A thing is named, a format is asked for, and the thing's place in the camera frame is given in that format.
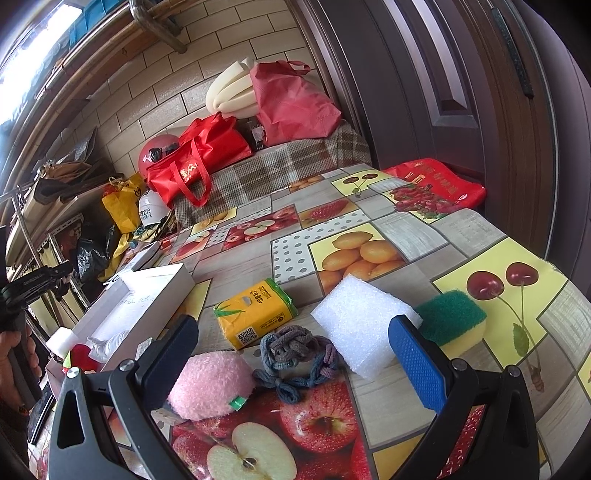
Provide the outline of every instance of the blue gripper pad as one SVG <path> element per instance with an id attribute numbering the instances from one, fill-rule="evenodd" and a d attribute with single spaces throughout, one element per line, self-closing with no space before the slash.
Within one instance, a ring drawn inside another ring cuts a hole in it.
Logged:
<path id="1" fill-rule="evenodd" d="M 398 316 L 390 321 L 388 341 L 423 406 L 439 415 L 447 400 L 444 379 Z"/>

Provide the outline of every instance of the plaid cushion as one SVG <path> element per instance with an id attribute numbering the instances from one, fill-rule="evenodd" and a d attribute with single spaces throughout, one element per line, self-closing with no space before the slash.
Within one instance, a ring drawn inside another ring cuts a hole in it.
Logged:
<path id="1" fill-rule="evenodd" d="M 174 199 L 174 214 L 186 228 L 297 180 L 356 163 L 371 165 L 369 147 L 349 124 L 343 123 L 328 138 L 296 140 L 264 148 L 213 173 L 207 205 L 197 208 L 180 194 Z M 203 194 L 201 181 L 189 188 L 197 197 Z"/>

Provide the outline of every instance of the wall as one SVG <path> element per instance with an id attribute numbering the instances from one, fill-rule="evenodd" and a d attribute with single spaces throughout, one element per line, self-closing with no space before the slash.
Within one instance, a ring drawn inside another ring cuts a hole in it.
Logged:
<path id="1" fill-rule="evenodd" d="M 49 158 L 61 158 L 99 127 L 95 148 L 129 176 L 146 140 L 166 130 L 178 134 L 209 115 L 207 89 L 234 61 L 302 60 L 315 68 L 283 0 L 206 0 L 176 20 L 188 52 L 179 55 L 159 42 L 127 62 L 90 97 L 51 146 Z M 316 70 L 307 78 L 322 86 Z"/>

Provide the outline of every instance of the red plastic bag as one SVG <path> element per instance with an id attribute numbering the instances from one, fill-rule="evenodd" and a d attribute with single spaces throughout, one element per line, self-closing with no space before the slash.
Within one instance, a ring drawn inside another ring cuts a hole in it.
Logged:
<path id="1" fill-rule="evenodd" d="M 212 188 L 210 174 L 250 157 L 252 150 L 238 131 L 235 117 L 223 118 L 221 113 L 197 118 L 179 137 L 179 148 L 147 168 L 147 184 L 158 192 L 168 208 L 182 193 L 196 207 L 209 200 Z M 187 185 L 202 179 L 205 190 L 197 198 Z"/>
<path id="2" fill-rule="evenodd" d="M 303 66 L 294 70 L 291 65 Z M 340 110 L 305 78 L 310 67 L 302 61 L 258 63 L 251 70 L 259 105 L 259 122 L 265 128 L 267 147 L 304 138 L 326 138 L 339 126 Z"/>
<path id="3" fill-rule="evenodd" d="M 486 197 L 486 189 L 482 185 L 461 179 L 433 158 L 407 161 L 387 168 L 384 173 L 415 183 L 454 202 L 459 208 L 477 207 Z"/>

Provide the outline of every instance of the screw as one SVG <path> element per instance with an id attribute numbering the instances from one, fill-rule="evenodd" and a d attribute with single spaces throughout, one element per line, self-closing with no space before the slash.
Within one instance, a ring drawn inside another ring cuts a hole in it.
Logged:
<path id="1" fill-rule="evenodd" d="M 80 374 L 80 369 L 78 367 L 72 367 L 68 369 L 68 373 L 66 374 L 68 378 L 76 378 Z"/>
<path id="2" fill-rule="evenodd" d="M 123 360 L 119 364 L 119 370 L 121 370 L 122 372 L 128 372 L 134 366 L 135 366 L 135 361 L 133 361 L 131 358 L 128 358 L 127 360 Z"/>
<path id="3" fill-rule="evenodd" d="M 463 372 L 466 368 L 468 368 L 468 364 L 465 360 L 462 360 L 461 358 L 454 358 L 452 360 L 452 367 L 454 370 L 459 370 L 460 372 Z"/>
<path id="4" fill-rule="evenodd" d="M 512 377 L 518 377 L 521 375 L 521 370 L 519 370 L 519 368 L 517 368 L 515 365 L 509 365 L 507 367 L 507 371 L 509 372 L 509 375 Z"/>

